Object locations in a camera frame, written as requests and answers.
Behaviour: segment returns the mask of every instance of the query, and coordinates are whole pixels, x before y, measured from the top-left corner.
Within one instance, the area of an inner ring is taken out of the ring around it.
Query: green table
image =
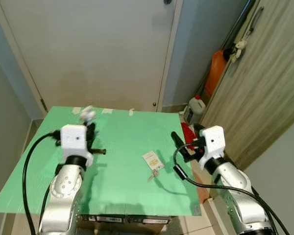
[[[93,148],[106,148],[95,155],[87,168],[82,186],[82,214],[200,215],[196,188],[181,181],[173,171],[175,146],[171,131],[183,136],[178,114],[114,110],[102,114],[97,108],[99,131]],[[0,193],[0,212],[24,213],[22,170],[29,148],[43,134],[66,124],[81,124],[72,107],[53,107],[28,145]],[[165,164],[157,178],[151,175],[143,155],[154,151]],[[45,190],[58,163],[62,149],[46,139],[35,149],[27,172],[27,194],[31,213],[40,213]],[[190,164],[181,165],[191,175]]]

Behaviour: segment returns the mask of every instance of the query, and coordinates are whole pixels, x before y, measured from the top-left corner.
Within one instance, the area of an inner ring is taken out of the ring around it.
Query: white door
[[[175,1],[0,0],[48,109],[155,111]]]

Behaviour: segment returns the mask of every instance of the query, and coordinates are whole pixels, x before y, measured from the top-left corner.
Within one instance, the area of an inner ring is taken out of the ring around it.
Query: wall
[[[245,173],[294,234],[294,124]]]
[[[0,66],[6,78],[12,85],[15,93],[20,99],[21,103],[26,108],[28,115],[31,119],[43,118],[43,114],[40,111],[33,94],[26,82],[24,74],[16,61],[12,50],[6,40],[6,37],[0,27]]]
[[[244,0],[185,0],[176,32],[163,106],[185,104],[244,9]]]
[[[0,67],[0,191],[18,162],[30,118]],[[3,214],[0,214],[0,227]]]

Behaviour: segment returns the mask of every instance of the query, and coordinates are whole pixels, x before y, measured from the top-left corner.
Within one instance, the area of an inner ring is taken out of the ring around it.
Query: black handle
[[[164,3],[165,5],[169,5],[171,2],[172,2],[172,0],[163,0],[163,3]]]

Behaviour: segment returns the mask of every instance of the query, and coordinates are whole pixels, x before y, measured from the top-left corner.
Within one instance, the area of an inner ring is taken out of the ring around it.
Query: key tag
[[[151,176],[148,179],[148,181],[150,181],[153,177],[157,177],[159,175],[159,170],[164,168],[165,165],[160,161],[154,151],[144,154],[143,158],[152,171]]]

